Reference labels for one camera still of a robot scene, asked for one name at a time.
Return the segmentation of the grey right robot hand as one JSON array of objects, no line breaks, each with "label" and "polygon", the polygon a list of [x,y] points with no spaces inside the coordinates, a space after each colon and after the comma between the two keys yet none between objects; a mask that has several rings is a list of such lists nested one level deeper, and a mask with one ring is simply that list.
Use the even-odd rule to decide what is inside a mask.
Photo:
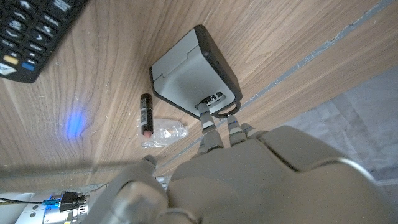
[{"label": "grey right robot hand", "polygon": [[165,189],[167,190],[171,176],[170,175],[163,175],[163,176],[156,176],[155,177],[156,181]]}]

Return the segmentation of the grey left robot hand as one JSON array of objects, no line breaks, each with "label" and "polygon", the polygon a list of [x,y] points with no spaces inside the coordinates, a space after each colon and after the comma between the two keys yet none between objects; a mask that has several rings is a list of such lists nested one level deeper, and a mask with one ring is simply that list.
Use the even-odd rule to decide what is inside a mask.
[{"label": "grey left robot hand", "polygon": [[167,187],[146,156],[108,184],[85,222],[397,222],[371,174],[339,150],[290,126],[260,131],[234,116],[226,148],[207,105],[198,111],[204,138]]}]

